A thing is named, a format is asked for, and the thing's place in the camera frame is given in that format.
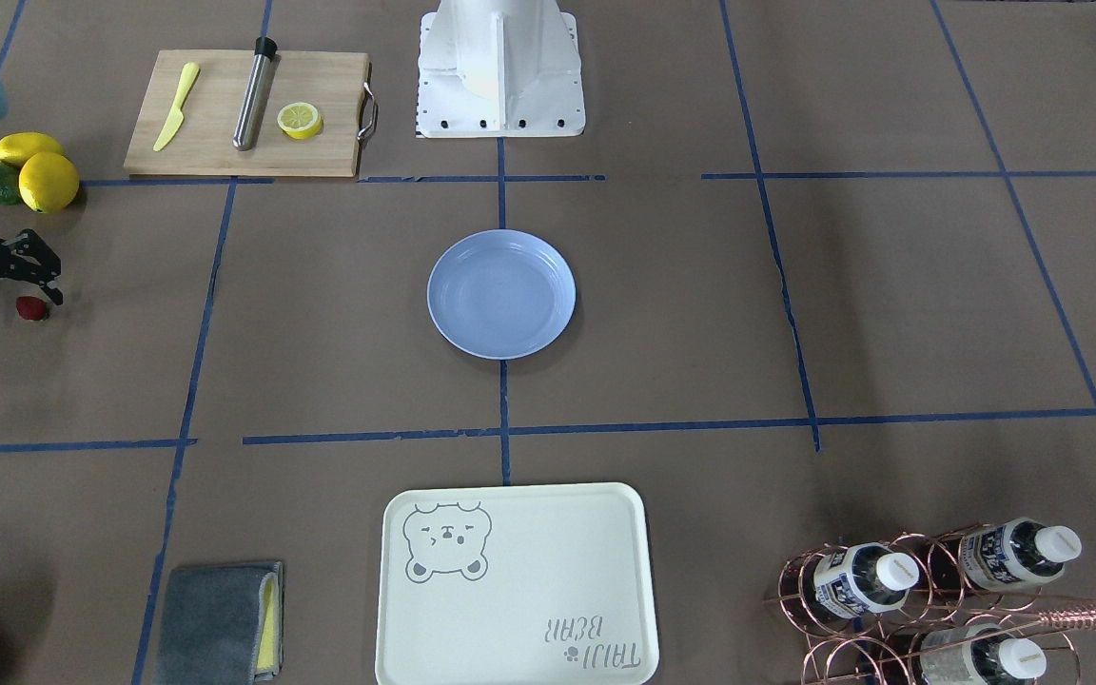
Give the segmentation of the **red strawberry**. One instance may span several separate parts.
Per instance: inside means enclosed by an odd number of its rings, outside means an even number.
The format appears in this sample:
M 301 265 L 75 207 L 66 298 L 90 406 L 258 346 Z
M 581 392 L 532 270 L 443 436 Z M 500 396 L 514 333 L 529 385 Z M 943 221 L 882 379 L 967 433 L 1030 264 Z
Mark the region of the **red strawberry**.
M 23 321 L 41 322 L 49 317 L 49 305 L 35 296 L 19 296 L 14 300 L 14 311 Z

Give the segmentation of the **blue plastic plate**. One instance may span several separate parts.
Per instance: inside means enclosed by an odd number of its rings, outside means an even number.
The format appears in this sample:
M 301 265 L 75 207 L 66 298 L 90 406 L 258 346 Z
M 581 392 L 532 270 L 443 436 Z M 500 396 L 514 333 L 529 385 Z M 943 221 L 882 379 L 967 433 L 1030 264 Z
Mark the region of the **blue plastic plate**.
M 557 249 L 514 229 L 469 235 L 430 270 L 432 323 L 482 359 L 521 359 L 551 345 L 573 319 L 576 278 Z

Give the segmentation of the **whole yellow lemon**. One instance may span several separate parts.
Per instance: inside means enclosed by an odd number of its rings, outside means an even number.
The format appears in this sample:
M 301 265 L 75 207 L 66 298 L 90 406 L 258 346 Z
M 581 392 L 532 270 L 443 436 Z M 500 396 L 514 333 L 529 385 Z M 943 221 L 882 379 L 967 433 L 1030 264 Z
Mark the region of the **whole yellow lemon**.
M 80 175 L 61 153 L 43 151 L 19 169 L 19 195 L 31 212 L 61 212 L 77 198 Z

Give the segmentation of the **yellow plastic knife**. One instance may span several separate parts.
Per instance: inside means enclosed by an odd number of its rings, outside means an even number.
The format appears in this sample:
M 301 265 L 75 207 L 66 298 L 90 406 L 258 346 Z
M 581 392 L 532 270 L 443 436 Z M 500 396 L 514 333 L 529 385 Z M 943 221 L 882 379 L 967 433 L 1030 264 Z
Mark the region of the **yellow plastic knife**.
M 194 87 L 196 79 L 199 78 L 199 64 L 186 62 L 183 65 L 182 70 L 180 70 L 180 78 L 176 83 L 176 90 L 174 92 L 173 100 L 165 113 L 164 125 L 162 126 L 160 133 L 158 133 L 157 138 L 152 145 L 152 150 L 155 152 L 164 150 L 165 147 L 173 140 L 175 134 L 180 130 L 183 122 L 186 119 L 186 114 L 184 113 L 184 105 L 186 104 L 186 99 Z

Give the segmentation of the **lemon half slice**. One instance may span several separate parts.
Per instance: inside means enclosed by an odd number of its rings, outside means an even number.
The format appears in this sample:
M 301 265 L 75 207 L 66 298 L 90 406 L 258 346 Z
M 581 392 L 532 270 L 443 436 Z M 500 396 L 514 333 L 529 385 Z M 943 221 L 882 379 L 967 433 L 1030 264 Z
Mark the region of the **lemon half slice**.
M 323 130 L 323 117 L 313 104 L 290 103 L 279 109 L 277 125 L 287 138 L 305 140 Z

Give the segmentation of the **steel cylinder black cap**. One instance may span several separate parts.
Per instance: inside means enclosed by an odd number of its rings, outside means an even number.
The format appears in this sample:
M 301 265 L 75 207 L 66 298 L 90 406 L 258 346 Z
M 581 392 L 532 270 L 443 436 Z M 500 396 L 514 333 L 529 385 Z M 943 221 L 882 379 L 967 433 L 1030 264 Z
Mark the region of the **steel cylinder black cap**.
M 258 36 L 246 84 L 246 96 L 241 103 L 235 134 L 232 134 L 235 150 L 248 151 L 256 145 L 277 52 L 277 43 L 269 35 Z

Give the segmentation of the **wooden cutting board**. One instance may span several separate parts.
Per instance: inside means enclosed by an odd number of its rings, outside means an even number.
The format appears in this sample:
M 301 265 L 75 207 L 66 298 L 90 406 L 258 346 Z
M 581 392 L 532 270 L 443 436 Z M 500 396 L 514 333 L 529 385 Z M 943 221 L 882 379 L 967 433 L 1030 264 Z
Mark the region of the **wooden cutting board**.
M 132 175 L 356 175 L 359 130 L 374 121 L 362 111 L 372 61 L 359 52 L 278 52 L 271 66 L 264 104 L 258 109 L 258 138 L 238 150 L 232 136 L 252 71 L 252 50 L 161 50 L 149 75 L 125 159 Z M 189 90 L 183 124 L 164 150 L 158 134 L 176 95 L 186 64 L 199 65 Z M 279 109 L 309 103 L 323 118 L 323 130 L 295 140 L 279 129 Z

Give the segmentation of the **grey folded cloth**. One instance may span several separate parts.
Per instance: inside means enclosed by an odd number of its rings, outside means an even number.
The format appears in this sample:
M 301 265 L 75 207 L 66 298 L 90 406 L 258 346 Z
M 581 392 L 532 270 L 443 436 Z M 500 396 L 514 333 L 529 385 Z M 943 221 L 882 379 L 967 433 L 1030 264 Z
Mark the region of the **grey folded cloth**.
M 165 582 L 156 684 L 261 684 L 283 667 L 285 564 L 184 566 Z

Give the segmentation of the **cream bear tray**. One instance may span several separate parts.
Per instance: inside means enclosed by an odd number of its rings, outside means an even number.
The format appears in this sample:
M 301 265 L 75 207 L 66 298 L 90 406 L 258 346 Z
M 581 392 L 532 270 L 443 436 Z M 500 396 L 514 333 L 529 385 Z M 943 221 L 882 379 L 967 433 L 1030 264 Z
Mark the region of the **cream bear tray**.
M 409 490 L 384 510 L 380 684 L 644 684 L 658 663 L 633 487 Z

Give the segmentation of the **tea bottle white cap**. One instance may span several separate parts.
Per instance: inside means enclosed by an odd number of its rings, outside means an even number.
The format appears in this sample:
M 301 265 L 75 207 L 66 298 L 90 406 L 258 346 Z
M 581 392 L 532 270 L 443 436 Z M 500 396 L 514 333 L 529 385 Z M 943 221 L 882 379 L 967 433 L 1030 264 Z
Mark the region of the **tea bottle white cap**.
M 806 612 L 823 625 L 900 610 L 921 580 L 913 556 L 883 543 L 857 543 L 822 556 L 804 572 L 801 587 Z

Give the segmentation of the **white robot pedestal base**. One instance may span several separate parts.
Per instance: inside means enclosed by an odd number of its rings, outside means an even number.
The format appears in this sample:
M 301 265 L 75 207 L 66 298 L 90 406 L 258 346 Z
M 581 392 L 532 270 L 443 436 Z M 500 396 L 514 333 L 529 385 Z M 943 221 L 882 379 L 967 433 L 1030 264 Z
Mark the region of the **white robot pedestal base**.
M 421 18 L 418 70 L 423 139 L 586 129 L 576 18 L 557 1 L 442 1 Z

